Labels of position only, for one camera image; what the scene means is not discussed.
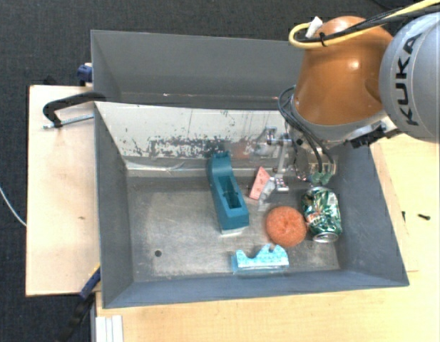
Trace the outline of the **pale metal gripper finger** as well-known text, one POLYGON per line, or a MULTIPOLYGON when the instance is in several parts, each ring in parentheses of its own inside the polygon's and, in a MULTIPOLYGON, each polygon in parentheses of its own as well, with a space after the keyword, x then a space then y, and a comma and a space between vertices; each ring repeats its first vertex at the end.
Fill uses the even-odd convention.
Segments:
POLYGON ((277 144, 276 127, 265 127, 255 140, 253 155, 271 155, 277 144))
POLYGON ((271 177, 263 187, 258 197, 257 210, 264 212, 277 204, 284 194, 289 192, 289 187, 282 177, 271 177))

